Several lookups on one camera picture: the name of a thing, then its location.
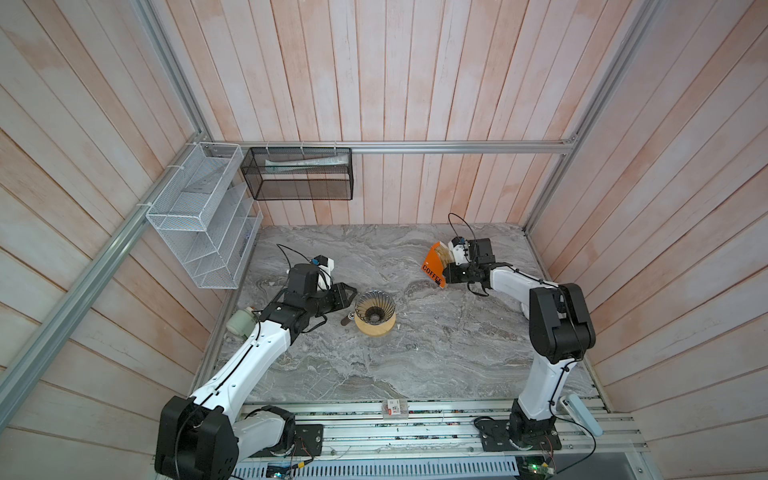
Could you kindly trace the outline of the ribbed glass dripper cone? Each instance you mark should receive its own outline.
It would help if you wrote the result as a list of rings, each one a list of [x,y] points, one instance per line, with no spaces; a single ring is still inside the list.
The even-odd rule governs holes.
[[[380,325],[395,316],[396,303],[394,298],[380,290],[370,290],[356,300],[355,315],[369,325]]]

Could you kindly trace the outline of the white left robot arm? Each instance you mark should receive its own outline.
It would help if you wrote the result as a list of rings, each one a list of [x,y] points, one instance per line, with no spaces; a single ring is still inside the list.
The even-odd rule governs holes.
[[[228,479],[236,465],[259,452],[290,455],[295,416],[276,406],[241,409],[266,371],[303,333],[312,319],[348,308],[357,291],[332,279],[334,262],[318,255],[292,266],[286,285],[252,316],[244,344],[210,380],[189,397],[164,406],[154,460],[171,479]]]

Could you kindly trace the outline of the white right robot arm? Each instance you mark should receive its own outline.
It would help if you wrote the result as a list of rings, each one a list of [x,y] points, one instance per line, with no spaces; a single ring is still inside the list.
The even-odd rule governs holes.
[[[481,416],[473,420],[486,452],[562,447],[556,431],[555,404],[567,376],[594,347],[596,333],[581,288],[537,278],[495,258],[488,238],[455,237],[436,243],[438,281],[471,286],[479,296],[489,290],[520,303],[528,320],[534,357],[522,393],[514,399],[509,418]]]

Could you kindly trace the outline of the brown paper coffee filters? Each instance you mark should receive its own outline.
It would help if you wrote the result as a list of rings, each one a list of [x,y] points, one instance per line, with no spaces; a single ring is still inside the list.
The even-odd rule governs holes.
[[[433,245],[432,252],[439,262],[439,266],[435,267],[435,272],[444,277],[444,270],[455,262],[453,251],[443,242],[437,242]]]

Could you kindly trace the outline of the orange coffee filter box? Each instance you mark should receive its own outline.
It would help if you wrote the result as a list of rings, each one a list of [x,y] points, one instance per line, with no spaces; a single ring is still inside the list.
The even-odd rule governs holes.
[[[428,277],[440,288],[444,288],[447,285],[446,277],[445,274],[444,277],[441,277],[439,273],[435,272],[435,267],[439,266],[439,262],[437,261],[435,254],[432,252],[432,247],[428,251],[422,264],[422,271],[425,272]]]

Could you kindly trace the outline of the pale green kitchen timer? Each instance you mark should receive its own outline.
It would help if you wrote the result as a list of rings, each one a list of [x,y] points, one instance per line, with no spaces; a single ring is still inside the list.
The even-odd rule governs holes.
[[[247,339],[256,327],[256,311],[252,307],[239,309],[226,322],[227,331],[241,339]]]

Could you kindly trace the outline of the small red white box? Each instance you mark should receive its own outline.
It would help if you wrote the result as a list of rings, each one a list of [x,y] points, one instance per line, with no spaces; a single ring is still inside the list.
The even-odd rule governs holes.
[[[406,419],[409,416],[409,406],[405,399],[387,399],[382,402],[384,419]]]

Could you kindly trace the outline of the white handheld device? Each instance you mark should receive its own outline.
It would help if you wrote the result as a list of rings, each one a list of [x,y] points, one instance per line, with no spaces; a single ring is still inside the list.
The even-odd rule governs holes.
[[[570,416],[572,421],[579,424],[581,428],[594,437],[600,437],[604,434],[603,428],[577,394],[570,393],[561,396],[558,400],[558,406]]]

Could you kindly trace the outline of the aluminium mounting rail base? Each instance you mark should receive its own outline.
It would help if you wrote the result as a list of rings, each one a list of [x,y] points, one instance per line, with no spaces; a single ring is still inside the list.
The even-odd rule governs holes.
[[[285,403],[304,445],[241,461],[237,479],[658,479],[628,414],[584,401],[603,432],[589,436],[559,410],[554,432],[529,450],[507,439],[509,400]]]

